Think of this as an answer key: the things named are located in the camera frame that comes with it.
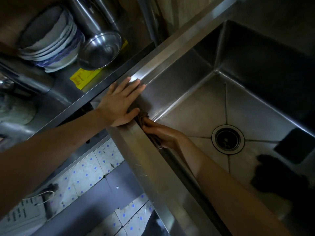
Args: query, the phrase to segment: stainless steel sink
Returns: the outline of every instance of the stainless steel sink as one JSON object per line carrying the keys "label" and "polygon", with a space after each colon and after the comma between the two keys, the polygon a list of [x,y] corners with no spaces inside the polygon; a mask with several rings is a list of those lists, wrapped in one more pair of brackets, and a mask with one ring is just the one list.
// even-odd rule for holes
{"label": "stainless steel sink", "polygon": [[[135,106],[189,136],[293,235],[313,235],[298,223],[301,218],[292,217],[291,201],[256,190],[251,180],[260,164],[256,157],[264,154],[279,160],[279,175],[290,169],[314,184],[314,59],[292,36],[283,41],[286,26],[264,25],[270,16],[256,23],[250,19],[255,14],[246,8],[254,2],[216,1],[126,73],[147,84]],[[256,5],[263,9],[268,2]],[[228,234],[213,209],[204,207],[198,185],[173,152],[158,152],[134,122],[108,131],[169,231]]]}

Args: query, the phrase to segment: yellow object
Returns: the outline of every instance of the yellow object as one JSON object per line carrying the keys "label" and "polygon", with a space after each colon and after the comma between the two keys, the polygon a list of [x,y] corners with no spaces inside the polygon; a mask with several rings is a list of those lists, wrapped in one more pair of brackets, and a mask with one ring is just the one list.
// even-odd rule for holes
{"label": "yellow object", "polygon": [[[123,46],[121,49],[126,47],[128,44],[128,41],[124,39]],[[84,69],[79,69],[77,72],[75,72],[71,77],[70,80],[76,85],[78,89],[83,89],[101,70],[84,70]]]}

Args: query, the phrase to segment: drain strainer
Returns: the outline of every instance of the drain strainer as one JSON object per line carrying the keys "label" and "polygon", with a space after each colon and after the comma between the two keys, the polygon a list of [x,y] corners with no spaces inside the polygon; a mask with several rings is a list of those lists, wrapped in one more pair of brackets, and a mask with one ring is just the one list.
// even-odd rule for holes
{"label": "drain strainer", "polygon": [[239,153],[245,144],[242,132],[231,125],[217,127],[213,131],[211,139],[215,148],[227,155]]}

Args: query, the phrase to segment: human hand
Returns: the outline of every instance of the human hand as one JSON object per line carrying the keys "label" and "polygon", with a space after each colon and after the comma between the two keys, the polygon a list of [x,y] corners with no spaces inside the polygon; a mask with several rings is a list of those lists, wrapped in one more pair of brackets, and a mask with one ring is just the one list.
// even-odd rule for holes
{"label": "human hand", "polygon": [[112,83],[96,109],[96,111],[100,112],[102,118],[104,118],[112,127],[130,122],[140,112],[139,108],[134,108],[132,111],[127,113],[127,109],[142,93],[146,86],[141,85],[136,89],[136,87],[140,84],[140,80],[137,79],[126,87],[129,81],[130,77],[127,77],[117,87],[116,83]]}
{"label": "human hand", "polygon": [[165,125],[153,122],[152,120],[145,118],[144,125],[142,127],[143,131],[147,134],[157,135],[162,140],[162,146],[166,148],[177,149],[179,140],[181,138],[186,138],[186,136],[173,128],[167,127]]}

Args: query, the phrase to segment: forearm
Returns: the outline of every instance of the forearm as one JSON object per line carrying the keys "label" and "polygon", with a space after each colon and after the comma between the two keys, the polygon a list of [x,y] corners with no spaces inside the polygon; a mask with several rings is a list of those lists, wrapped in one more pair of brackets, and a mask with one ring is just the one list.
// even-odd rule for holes
{"label": "forearm", "polygon": [[38,134],[0,155],[2,208],[0,217],[31,193],[77,148],[111,123],[96,110],[60,127]]}
{"label": "forearm", "polygon": [[234,236],[290,235],[280,221],[253,194],[205,155],[186,136],[177,140],[203,193]]}

